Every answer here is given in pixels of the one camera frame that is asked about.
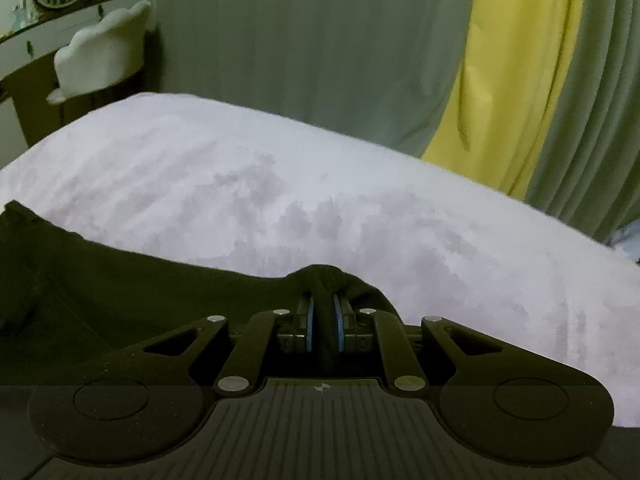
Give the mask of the black pants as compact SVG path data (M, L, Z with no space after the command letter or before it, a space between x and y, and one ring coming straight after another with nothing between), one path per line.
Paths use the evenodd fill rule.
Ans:
M265 310L319 308L315 337L335 328L334 301L396 310L383 293L335 266L283 278L202 268L90 242L12 200L1 214L1 382L35 386L209 315L244 324Z

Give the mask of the blue cloth item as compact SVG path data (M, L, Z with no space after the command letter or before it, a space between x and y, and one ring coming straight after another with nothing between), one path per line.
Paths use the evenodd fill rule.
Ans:
M612 236L612 248L638 263L640 260L640 220L618 229Z

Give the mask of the grey-green curtain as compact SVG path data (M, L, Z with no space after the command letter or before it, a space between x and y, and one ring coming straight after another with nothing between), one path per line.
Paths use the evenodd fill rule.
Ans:
M423 159L473 0L150 0L157 89ZM522 202L603 242L639 217L639 0L584 0Z

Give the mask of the yellow curtain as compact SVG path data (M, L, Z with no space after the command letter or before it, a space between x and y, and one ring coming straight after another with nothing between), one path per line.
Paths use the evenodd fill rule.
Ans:
M524 200L564 87L584 0L473 0L423 160Z

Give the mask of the dark vanity desk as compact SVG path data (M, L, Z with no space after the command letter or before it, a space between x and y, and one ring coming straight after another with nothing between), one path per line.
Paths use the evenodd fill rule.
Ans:
M10 104L21 136L28 146L127 93L126 86L78 96L60 105L51 105L47 96L58 86L53 58L70 43L74 33L96 24L100 18L120 8L130 8L138 0L103 0L26 28L1 43L1 104Z

